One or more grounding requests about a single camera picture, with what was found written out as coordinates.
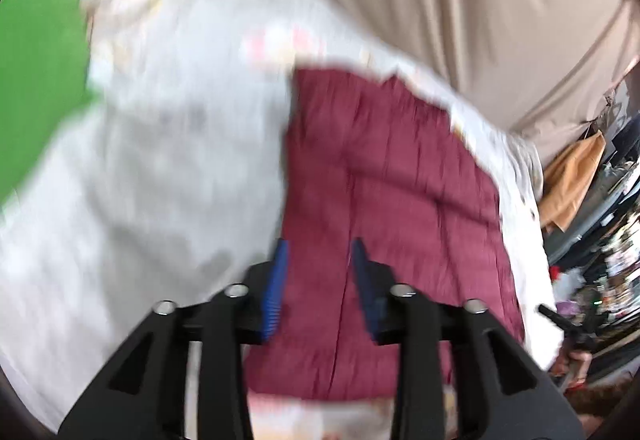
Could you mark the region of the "person's right hand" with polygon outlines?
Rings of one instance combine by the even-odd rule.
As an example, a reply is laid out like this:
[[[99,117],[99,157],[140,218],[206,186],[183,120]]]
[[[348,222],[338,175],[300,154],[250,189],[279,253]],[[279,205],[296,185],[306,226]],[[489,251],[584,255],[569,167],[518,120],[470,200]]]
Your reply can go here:
[[[584,385],[592,361],[592,354],[584,350],[562,349],[554,360],[549,374],[561,391],[573,390]]]

